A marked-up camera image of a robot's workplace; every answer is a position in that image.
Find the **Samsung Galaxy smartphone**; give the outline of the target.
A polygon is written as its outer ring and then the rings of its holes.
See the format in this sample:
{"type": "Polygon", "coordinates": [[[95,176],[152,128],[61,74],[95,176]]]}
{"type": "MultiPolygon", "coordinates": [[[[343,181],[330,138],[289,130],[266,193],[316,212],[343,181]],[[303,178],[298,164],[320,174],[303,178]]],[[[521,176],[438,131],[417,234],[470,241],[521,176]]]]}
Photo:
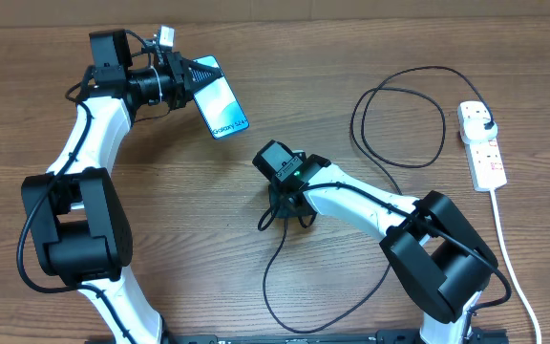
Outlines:
{"type": "Polygon", "coordinates": [[[215,140],[249,127],[249,120],[225,75],[199,90],[194,95],[194,100],[215,140]]]}

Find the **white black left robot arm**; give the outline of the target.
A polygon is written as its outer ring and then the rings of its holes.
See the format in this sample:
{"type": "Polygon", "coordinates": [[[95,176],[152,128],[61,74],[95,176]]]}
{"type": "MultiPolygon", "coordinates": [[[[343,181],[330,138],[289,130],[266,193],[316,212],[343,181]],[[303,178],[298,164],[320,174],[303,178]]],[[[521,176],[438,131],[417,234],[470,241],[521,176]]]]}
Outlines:
{"type": "Polygon", "coordinates": [[[111,174],[138,108],[182,108],[222,71],[182,57],[166,26],[141,40],[148,64],[136,69],[131,35],[124,29],[91,33],[94,62],[65,94],[76,109],[74,129],[48,170],[21,186],[27,219],[16,265],[33,290],[87,297],[115,343],[172,343],[131,270],[133,236],[111,174]]]}

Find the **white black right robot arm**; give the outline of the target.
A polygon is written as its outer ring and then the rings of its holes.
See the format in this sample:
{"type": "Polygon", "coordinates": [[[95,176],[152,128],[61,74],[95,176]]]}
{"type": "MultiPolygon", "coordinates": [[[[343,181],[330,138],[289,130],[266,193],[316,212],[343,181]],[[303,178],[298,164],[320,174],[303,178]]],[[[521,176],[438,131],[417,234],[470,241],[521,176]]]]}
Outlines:
{"type": "Polygon", "coordinates": [[[481,343],[472,327],[497,258],[458,207],[432,191],[418,199],[354,179],[318,155],[272,140],[253,165],[269,182],[270,207],[259,221],[329,216],[374,238],[403,289],[424,312],[419,343],[481,343]]]}

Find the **white charger plug adapter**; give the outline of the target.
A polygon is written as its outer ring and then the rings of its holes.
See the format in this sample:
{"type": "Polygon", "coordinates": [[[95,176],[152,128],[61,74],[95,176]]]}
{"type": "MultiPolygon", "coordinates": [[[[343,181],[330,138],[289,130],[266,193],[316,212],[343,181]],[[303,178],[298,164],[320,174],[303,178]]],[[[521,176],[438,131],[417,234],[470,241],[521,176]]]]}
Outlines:
{"type": "Polygon", "coordinates": [[[498,133],[498,127],[483,118],[463,118],[460,127],[460,136],[465,144],[478,144],[493,140],[498,133]]]}

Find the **white power strip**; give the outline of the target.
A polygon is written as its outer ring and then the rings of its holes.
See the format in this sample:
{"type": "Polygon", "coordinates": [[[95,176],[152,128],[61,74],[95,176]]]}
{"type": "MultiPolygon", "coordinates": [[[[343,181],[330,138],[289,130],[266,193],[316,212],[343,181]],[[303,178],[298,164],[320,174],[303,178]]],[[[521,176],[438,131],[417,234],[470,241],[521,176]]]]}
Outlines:
{"type": "MultiPolygon", "coordinates": [[[[463,118],[483,118],[485,122],[491,121],[487,108],[480,101],[461,102],[457,107],[457,115],[459,133],[463,118]]],[[[490,192],[507,184],[497,137],[478,144],[464,143],[464,146],[475,191],[490,192]]]]}

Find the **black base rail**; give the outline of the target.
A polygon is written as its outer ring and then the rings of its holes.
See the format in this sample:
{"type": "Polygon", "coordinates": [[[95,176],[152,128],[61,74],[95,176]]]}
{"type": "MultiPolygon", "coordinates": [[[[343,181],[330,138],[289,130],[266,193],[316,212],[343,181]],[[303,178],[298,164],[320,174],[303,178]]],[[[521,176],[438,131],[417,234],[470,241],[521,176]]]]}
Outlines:
{"type": "MultiPolygon", "coordinates": [[[[468,343],[508,344],[505,330],[473,330],[468,343]]],[[[419,344],[419,330],[380,330],[375,334],[310,334],[216,337],[215,335],[169,335],[160,343],[173,344],[419,344]]]]}

